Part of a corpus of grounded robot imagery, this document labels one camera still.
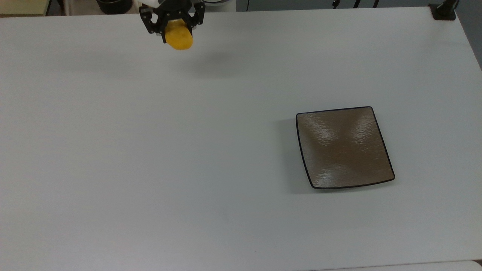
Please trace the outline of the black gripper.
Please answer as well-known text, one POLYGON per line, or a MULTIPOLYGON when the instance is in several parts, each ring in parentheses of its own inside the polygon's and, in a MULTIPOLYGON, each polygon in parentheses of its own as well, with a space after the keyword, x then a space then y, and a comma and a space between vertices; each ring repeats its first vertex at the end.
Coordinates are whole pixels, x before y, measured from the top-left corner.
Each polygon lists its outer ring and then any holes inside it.
POLYGON ((167 44, 165 32, 168 24, 168 14, 170 20, 178 18, 188 19, 188 29, 193 30, 196 26, 203 24, 206 5, 204 2, 192 2, 191 0, 158 0, 159 6, 156 8, 141 5, 139 15, 147 31, 162 38, 162 42, 167 44))

